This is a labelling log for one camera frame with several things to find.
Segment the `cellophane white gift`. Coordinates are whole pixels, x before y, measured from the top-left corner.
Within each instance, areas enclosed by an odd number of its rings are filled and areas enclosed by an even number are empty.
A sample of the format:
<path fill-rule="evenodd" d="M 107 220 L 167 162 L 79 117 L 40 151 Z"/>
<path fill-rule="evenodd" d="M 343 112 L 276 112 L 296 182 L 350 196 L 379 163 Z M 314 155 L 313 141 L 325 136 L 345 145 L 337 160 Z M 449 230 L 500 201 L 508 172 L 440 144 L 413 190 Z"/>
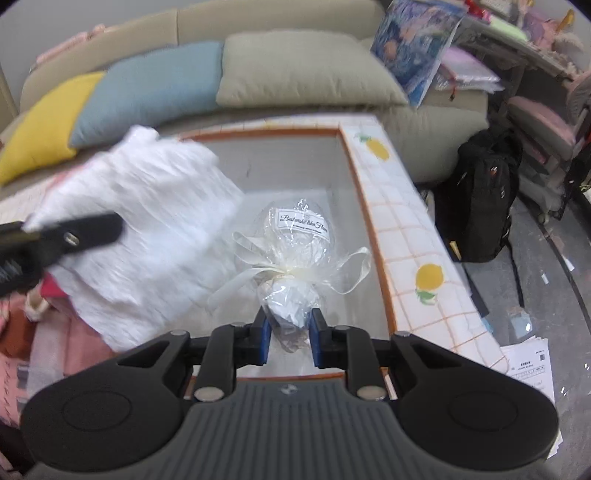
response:
<path fill-rule="evenodd" d="M 290 353 L 304 346 L 311 311 L 322 306 L 322 294 L 346 296 L 372 270 L 367 247 L 339 255 L 331 222 L 318 204 L 305 199 L 290 207 L 270 203 L 256 217 L 252 234 L 235 231 L 231 242 L 238 272 L 209 297 L 207 307 L 214 310 L 252 286 L 281 347 Z"/>

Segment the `yellow cushion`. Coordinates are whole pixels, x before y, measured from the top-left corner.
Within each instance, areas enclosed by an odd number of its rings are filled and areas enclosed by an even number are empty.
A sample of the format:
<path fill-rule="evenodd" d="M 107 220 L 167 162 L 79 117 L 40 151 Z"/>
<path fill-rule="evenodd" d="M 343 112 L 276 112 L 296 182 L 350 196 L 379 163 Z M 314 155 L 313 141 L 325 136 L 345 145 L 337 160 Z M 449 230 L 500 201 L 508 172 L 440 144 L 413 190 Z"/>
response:
<path fill-rule="evenodd" d="M 104 72 L 69 79 L 47 93 L 24 116 L 1 151 L 1 185 L 30 172 L 73 159 L 69 139 Z"/>

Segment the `blue cushion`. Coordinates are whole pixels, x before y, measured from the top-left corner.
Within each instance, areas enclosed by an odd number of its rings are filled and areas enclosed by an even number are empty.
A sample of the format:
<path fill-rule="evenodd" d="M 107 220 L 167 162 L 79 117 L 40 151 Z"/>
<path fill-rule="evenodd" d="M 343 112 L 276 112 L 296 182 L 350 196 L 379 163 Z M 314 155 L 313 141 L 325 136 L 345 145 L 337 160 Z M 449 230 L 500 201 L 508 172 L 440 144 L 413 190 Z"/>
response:
<path fill-rule="evenodd" d="M 221 42 L 205 41 L 112 65 L 78 115 L 69 146 L 111 144 L 134 125 L 158 127 L 216 110 L 222 51 Z"/>

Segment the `white paper sheets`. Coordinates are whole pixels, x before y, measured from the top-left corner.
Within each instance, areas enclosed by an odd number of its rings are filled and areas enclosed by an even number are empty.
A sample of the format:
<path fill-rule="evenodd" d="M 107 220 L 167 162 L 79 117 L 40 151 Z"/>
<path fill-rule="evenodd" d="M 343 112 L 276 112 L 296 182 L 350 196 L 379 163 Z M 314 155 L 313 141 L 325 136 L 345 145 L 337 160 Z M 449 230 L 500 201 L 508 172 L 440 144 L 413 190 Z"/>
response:
<path fill-rule="evenodd" d="M 539 390 L 555 404 L 550 349 L 546 338 L 531 337 L 520 344 L 503 346 L 501 351 L 508 361 L 509 377 Z"/>

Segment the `black backpack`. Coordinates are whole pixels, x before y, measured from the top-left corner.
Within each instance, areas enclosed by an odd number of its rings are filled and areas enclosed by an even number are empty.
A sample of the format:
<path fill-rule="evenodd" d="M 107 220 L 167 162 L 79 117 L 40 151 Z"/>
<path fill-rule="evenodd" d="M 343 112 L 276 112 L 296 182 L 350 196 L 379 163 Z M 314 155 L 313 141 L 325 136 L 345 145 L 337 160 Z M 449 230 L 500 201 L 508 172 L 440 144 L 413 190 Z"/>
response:
<path fill-rule="evenodd" d="M 489 262 L 506 246 L 522 157 L 516 132 L 493 126 L 459 147 L 452 174 L 435 188 L 436 226 L 463 261 Z"/>

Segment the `beige sofa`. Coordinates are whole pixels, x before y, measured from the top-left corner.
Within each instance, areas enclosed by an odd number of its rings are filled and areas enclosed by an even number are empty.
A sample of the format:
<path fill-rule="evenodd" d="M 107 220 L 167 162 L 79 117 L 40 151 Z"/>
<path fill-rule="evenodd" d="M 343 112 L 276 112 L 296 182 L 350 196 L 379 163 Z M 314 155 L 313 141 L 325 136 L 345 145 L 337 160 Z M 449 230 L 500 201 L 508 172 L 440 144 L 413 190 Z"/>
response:
<path fill-rule="evenodd" d="M 381 122 L 416 183 L 447 178 L 487 125 L 487 95 L 420 105 L 372 53 L 375 1 L 205 1 L 77 35 L 26 79 L 1 125 L 1 182 L 88 157 L 135 125 L 164 135 L 288 114 Z"/>

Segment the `grey-green cushion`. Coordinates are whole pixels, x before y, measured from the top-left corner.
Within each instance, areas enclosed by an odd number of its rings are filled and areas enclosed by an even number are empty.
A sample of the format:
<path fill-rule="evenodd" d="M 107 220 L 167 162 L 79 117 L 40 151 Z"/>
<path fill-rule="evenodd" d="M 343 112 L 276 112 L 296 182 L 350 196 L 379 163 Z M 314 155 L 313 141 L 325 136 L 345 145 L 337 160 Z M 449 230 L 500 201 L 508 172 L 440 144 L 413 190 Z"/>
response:
<path fill-rule="evenodd" d="M 366 45 L 350 35 L 314 30 L 228 37 L 216 101 L 226 108 L 409 104 Z"/>

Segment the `pink desk chair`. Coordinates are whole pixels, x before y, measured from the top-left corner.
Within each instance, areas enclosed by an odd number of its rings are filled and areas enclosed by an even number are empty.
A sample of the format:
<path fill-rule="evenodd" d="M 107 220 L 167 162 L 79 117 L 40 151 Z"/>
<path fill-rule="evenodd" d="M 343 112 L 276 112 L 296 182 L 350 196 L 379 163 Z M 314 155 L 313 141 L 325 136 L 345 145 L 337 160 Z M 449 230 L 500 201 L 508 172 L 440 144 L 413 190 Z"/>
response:
<path fill-rule="evenodd" d="M 590 73 L 566 87 L 566 116 L 523 96 L 507 101 L 508 120 L 522 141 L 520 193 L 539 210 L 545 225 L 561 219 L 577 194 L 590 200 Z"/>

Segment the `blue anime print pillow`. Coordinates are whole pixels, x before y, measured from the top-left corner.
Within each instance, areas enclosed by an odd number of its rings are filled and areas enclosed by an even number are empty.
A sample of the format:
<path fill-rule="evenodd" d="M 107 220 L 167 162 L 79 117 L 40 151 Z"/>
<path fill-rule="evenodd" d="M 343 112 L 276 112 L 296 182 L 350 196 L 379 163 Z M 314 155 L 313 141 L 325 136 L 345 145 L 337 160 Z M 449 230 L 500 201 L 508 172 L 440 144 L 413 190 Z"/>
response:
<path fill-rule="evenodd" d="M 408 98 L 419 107 L 452 44 L 464 5 L 447 1 L 394 1 L 370 50 L 386 66 Z"/>

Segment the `cluttered desk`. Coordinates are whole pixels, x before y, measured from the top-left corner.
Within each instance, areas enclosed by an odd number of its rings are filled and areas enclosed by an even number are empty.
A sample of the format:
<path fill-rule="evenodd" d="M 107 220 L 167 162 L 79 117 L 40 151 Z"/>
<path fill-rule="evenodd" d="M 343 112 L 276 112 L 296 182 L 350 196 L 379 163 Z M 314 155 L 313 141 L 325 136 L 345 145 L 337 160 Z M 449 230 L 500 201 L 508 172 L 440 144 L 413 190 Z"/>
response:
<path fill-rule="evenodd" d="M 452 44 L 497 68 L 512 96 L 538 71 L 564 85 L 590 68 L 590 15 L 577 1 L 472 1 Z"/>

